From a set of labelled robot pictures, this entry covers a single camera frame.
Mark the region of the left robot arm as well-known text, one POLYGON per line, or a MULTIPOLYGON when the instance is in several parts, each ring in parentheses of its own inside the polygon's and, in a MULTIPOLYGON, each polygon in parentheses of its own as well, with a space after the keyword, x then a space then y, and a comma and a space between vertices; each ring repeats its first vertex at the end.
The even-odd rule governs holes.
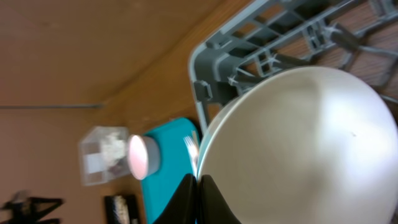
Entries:
POLYGON ((1 207, 11 211, 11 217, 1 224, 61 224, 59 218, 42 219, 63 203, 62 198, 30 197, 26 191, 19 191, 1 207))

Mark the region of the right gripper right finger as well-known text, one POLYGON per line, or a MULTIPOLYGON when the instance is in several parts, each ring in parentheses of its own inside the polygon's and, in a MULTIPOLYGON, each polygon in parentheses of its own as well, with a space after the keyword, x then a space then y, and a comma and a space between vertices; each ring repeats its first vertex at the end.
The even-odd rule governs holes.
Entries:
POLYGON ((210 175, 203 175, 199 184, 198 223, 241 224, 229 208, 215 181, 210 175))

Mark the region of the pink bowl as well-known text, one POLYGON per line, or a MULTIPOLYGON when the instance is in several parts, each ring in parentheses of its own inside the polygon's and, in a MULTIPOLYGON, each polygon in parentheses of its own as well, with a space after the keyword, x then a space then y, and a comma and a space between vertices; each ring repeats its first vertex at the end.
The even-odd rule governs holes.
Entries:
POLYGON ((131 135, 128 143, 129 169, 136 179, 144 180, 159 170, 160 150, 153 138, 131 135))

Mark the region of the grey dishwasher rack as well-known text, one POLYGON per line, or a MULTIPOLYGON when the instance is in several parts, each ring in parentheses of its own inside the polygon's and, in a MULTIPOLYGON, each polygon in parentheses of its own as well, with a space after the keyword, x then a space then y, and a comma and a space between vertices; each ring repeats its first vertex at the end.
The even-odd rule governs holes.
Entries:
POLYGON ((192 52, 189 76, 202 131, 209 106, 224 107, 259 82, 288 68, 317 65, 351 70, 360 58, 381 62, 374 88, 397 103, 397 37, 379 39, 397 25, 396 1, 254 1, 192 52))

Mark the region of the white napkin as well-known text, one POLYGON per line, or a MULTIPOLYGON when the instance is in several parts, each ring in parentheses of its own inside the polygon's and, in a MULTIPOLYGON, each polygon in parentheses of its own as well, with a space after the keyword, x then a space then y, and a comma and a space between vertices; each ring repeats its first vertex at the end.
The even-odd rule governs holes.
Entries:
POLYGON ((101 141, 101 155, 106 167, 115 166, 127 154, 127 143, 121 133, 107 134, 101 141))

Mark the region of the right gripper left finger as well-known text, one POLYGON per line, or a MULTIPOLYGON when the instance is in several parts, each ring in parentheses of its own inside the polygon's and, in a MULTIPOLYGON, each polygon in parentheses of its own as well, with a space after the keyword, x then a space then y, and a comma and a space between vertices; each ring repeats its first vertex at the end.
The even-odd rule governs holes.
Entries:
POLYGON ((197 180, 186 174, 154 224, 196 224, 197 180))

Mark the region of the black plastic tray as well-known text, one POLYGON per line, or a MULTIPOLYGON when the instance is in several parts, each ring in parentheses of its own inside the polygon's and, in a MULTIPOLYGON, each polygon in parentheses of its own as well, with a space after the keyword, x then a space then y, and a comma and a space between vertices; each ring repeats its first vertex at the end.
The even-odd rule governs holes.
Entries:
POLYGON ((139 211, 134 195, 104 197, 107 224, 140 224, 139 211))

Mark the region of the teal plastic serving tray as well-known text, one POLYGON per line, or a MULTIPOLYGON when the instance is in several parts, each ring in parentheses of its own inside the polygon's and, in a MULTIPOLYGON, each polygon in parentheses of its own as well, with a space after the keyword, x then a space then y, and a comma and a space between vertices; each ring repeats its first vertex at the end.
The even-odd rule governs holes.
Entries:
POLYGON ((184 175, 193 172, 183 139, 197 132, 189 119, 179 118, 145 133, 155 140, 160 151, 158 171, 141 181, 147 223, 153 223, 158 218, 184 175))

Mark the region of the clear plastic bin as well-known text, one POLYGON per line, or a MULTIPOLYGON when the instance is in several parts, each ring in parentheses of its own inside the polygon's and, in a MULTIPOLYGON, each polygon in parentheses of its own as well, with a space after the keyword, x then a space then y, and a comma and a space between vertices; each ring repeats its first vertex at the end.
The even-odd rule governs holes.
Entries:
POLYGON ((79 143, 81 182, 99 185, 130 174, 127 164, 129 130, 95 126, 79 143))

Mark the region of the white bowl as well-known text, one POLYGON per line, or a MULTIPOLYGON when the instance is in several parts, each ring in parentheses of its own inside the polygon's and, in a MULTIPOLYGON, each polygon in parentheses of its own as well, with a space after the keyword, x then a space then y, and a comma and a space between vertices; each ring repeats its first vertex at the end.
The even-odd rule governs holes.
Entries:
POLYGON ((389 223, 396 121, 349 73, 290 69, 213 119, 198 159, 198 177, 206 175, 242 223, 389 223))

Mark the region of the spilled rice pile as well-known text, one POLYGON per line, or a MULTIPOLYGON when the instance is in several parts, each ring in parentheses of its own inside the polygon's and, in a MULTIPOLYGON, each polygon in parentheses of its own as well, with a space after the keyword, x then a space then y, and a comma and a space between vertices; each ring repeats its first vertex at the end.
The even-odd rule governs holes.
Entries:
POLYGON ((114 214, 119 224, 129 224, 128 207, 122 196, 115 196, 114 198, 114 214))

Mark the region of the white plastic fork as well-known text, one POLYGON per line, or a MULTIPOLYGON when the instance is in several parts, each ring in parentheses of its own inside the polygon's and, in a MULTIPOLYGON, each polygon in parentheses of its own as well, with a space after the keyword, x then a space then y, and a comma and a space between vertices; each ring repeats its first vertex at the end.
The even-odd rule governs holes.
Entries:
POLYGON ((193 142, 193 139, 190 136, 185 136, 183 138, 184 143, 188 149, 188 154, 190 156, 190 162, 192 165, 193 175, 197 176, 198 172, 198 147, 193 142))

